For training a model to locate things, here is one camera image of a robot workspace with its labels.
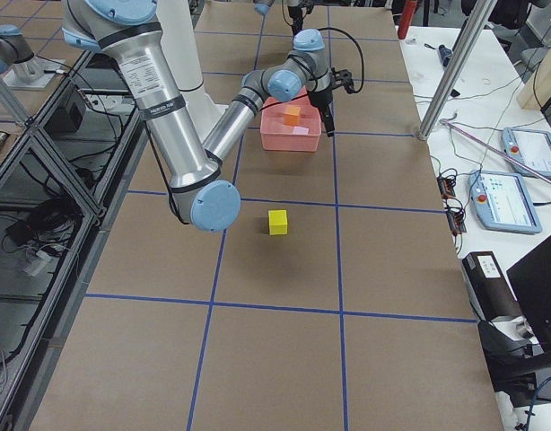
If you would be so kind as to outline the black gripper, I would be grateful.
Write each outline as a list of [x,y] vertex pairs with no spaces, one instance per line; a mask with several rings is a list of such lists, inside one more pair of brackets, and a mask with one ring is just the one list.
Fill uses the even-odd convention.
[[353,75],[348,69],[336,70],[332,67],[319,79],[312,91],[309,91],[310,105],[319,108],[319,114],[327,137],[335,135],[335,123],[330,108],[333,91],[343,88],[347,94],[353,93]]

